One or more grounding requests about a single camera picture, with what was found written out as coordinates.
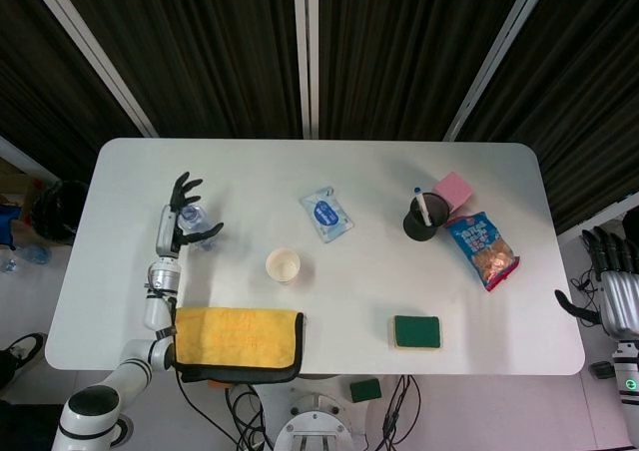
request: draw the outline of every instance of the dark curtain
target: dark curtain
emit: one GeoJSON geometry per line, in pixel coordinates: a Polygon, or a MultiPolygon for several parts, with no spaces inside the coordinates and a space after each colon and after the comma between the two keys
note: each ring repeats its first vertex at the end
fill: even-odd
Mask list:
{"type": "Polygon", "coordinates": [[[40,0],[0,0],[0,14],[0,135],[88,181],[106,142],[140,134],[40,0]]]}
{"type": "Polygon", "coordinates": [[[531,147],[558,232],[639,190],[639,0],[540,0],[458,139],[531,147]]]}
{"type": "Polygon", "coordinates": [[[320,0],[320,137],[441,140],[513,2],[320,0]]]}
{"type": "Polygon", "coordinates": [[[294,0],[71,0],[162,137],[300,138],[294,0]]]}

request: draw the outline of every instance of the pen holder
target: pen holder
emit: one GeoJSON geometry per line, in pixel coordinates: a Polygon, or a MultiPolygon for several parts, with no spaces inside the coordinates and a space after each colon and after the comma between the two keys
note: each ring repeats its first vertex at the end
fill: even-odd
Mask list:
{"type": "Polygon", "coordinates": [[[427,239],[433,238],[437,233],[437,229],[446,223],[450,215],[448,203],[442,197],[430,193],[422,195],[426,202],[426,208],[428,209],[432,226],[426,226],[424,223],[417,199],[412,199],[412,202],[410,202],[410,211],[403,219],[403,230],[408,236],[417,241],[426,241],[427,239]]]}

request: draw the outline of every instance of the sponge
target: sponge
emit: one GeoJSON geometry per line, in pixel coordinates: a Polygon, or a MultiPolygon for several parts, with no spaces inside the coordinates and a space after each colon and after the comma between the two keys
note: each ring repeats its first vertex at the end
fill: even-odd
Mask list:
{"type": "Polygon", "coordinates": [[[395,346],[398,348],[439,348],[439,318],[436,316],[395,316],[395,346]]]}
{"type": "Polygon", "coordinates": [[[376,378],[350,384],[350,397],[353,403],[368,401],[381,397],[379,380],[376,378]]]}

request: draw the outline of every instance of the yellow towel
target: yellow towel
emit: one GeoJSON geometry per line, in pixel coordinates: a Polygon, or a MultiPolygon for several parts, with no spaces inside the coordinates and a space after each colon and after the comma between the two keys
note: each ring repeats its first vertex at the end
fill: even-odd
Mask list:
{"type": "Polygon", "coordinates": [[[299,314],[277,309],[178,308],[182,365],[287,368],[296,364],[299,314]]]}

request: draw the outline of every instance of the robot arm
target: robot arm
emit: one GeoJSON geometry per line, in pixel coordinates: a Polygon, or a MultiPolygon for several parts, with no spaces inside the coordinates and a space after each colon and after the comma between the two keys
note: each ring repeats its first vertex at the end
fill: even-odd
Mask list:
{"type": "Polygon", "coordinates": [[[601,324],[617,341],[612,356],[617,388],[630,441],[639,447],[639,249],[598,226],[582,237],[599,282],[600,310],[575,306],[559,290],[555,296],[568,313],[601,324]]]}
{"type": "Polygon", "coordinates": [[[153,371],[168,370],[174,360],[173,336],[181,268],[180,248],[216,235],[224,224],[204,233],[183,234],[178,213],[200,197],[186,197],[202,180],[187,182],[189,173],[176,180],[171,201],[162,210],[156,253],[149,267],[144,324],[155,332],[155,339],[134,339],[125,346],[118,368],[104,381],[74,394],[65,404],[54,451],[94,451],[109,449],[118,430],[120,412],[129,406],[151,382],[153,371]]]}

